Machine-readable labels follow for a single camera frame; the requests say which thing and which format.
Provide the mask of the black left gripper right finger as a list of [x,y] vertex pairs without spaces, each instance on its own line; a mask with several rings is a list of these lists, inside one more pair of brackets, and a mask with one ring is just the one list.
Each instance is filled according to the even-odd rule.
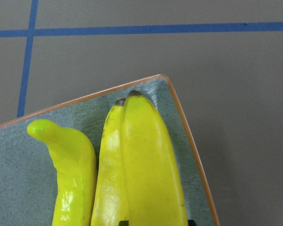
[[188,226],[196,226],[196,222],[192,219],[188,220]]

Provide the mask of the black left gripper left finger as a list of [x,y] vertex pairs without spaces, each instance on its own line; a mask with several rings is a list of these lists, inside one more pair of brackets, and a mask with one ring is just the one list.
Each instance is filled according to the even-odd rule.
[[119,226],[129,226],[129,221],[128,220],[121,220],[119,221]]

